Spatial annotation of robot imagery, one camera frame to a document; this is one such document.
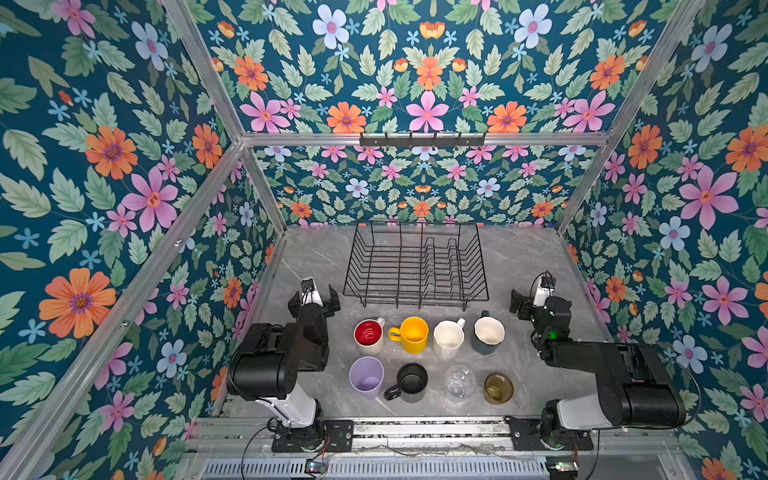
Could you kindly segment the white mug red inside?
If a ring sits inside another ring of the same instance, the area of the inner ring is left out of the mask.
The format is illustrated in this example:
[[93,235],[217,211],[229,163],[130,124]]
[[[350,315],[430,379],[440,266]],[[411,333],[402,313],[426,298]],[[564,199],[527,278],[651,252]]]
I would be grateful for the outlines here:
[[358,351],[364,356],[376,356],[384,347],[384,325],[382,317],[359,322],[353,332]]

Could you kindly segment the lilac plastic cup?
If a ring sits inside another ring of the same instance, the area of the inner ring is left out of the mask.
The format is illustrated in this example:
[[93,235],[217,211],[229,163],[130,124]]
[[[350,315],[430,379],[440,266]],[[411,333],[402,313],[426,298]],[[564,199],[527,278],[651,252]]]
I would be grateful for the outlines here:
[[375,357],[364,356],[356,360],[349,370],[352,388],[366,398],[376,398],[385,378],[383,364]]

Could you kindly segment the yellow mug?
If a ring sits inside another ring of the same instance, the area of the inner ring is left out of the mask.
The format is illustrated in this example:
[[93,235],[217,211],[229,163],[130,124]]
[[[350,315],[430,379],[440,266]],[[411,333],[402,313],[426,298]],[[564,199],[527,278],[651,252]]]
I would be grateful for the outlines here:
[[390,328],[388,337],[411,355],[421,354],[427,347],[429,325],[420,317],[406,318],[399,327]]

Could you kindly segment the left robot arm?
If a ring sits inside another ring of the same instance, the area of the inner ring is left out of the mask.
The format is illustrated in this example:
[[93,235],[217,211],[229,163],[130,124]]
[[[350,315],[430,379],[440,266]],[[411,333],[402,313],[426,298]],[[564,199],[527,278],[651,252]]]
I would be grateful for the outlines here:
[[327,319],[340,309],[334,288],[324,298],[313,279],[303,280],[288,302],[290,322],[249,327],[230,362],[228,391],[268,408],[285,428],[320,429],[322,408],[298,384],[298,374],[322,372],[327,366]]

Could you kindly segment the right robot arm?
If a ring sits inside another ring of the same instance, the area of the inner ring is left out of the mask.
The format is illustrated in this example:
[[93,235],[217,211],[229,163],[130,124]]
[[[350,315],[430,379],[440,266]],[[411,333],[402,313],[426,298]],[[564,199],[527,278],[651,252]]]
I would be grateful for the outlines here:
[[572,339],[571,302],[559,296],[537,304],[514,290],[509,310],[531,323],[531,343],[545,364],[594,377],[594,393],[546,404],[539,423],[543,437],[620,427],[672,429],[686,423],[679,389],[654,348]]

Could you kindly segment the dark green mug white inside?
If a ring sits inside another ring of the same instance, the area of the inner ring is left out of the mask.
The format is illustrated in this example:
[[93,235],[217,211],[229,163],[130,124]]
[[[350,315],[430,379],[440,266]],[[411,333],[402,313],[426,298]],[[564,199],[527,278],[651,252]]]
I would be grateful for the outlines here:
[[481,355],[492,354],[505,338],[503,324],[490,315],[488,310],[483,310],[481,316],[475,321],[471,338],[472,348]]

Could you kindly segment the olive green glass cup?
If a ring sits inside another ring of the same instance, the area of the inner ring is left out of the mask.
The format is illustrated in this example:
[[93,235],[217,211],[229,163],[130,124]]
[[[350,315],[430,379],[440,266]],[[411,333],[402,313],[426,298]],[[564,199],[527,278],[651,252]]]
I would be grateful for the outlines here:
[[489,374],[483,383],[485,400],[492,405],[500,405],[508,402],[514,396],[512,381],[500,372]]

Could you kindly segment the white faceted mug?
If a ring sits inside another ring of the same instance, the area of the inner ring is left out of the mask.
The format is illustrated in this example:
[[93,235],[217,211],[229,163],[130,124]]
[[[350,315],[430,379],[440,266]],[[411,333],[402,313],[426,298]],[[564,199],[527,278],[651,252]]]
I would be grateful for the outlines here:
[[454,358],[464,342],[464,326],[466,320],[444,320],[437,324],[433,331],[433,350],[441,360]]

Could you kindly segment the clear glass cup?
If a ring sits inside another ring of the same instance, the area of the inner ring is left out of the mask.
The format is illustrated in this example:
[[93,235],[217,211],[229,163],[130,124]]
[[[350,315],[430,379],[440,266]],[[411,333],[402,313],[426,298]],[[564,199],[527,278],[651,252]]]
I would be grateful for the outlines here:
[[464,365],[449,367],[444,376],[444,388],[448,395],[457,400],[470,398],[476,389],[476,377],[471,369]]

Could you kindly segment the black mug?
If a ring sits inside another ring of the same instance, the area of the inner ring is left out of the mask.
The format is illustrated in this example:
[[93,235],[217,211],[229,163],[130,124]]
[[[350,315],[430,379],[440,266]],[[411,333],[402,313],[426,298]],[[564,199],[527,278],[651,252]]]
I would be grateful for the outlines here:
[[418,403],[426,393],[428,372],[418,363],[408,363],[401,367],[396,376],[396,382],[384,392],[384,398],[392,401],[397,398],[407,403]]

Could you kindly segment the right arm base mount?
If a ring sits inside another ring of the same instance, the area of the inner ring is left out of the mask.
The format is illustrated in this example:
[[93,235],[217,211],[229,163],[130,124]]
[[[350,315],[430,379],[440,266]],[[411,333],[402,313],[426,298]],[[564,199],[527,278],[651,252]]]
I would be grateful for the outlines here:
[[595,445],[588,430],[568,430],[557,419],[505,416],[515,451],[593,451]]

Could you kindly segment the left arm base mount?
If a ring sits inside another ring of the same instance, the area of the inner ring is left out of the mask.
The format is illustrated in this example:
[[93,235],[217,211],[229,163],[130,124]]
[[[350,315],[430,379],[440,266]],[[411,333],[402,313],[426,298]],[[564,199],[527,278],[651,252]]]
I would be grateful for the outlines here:
[[346,453],[352,450],[352,420],[320,420],[303,428],[280,426],[273,437],[273,453]]

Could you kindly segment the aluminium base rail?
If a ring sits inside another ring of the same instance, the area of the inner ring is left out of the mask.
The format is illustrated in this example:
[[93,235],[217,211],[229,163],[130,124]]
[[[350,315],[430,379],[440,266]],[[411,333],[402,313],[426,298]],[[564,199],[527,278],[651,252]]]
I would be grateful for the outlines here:
[[353,417],[330,419],[314,439],[308,433],[267,426],[267,420],[213,418],[200,420],[187,441],[193,452],[233,453],[271,451],[286,443],[300,452],[325,448],[330,453],[416,452],[480,455],[601,453],[616,455],[676,455],[683,452],[673,431],[617,429],[569,431],[541,437],[539,421],[512,416]]

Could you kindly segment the black hook rail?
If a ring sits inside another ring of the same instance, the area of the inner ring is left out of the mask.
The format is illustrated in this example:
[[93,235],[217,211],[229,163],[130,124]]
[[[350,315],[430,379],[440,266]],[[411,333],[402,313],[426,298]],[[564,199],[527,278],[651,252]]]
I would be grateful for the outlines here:
[[485,134],[464,133],[377,133],[360,134],[358,145],[361,147],[436,147],[438,149],[452,149],[456,147],[483,146],[486,142]]

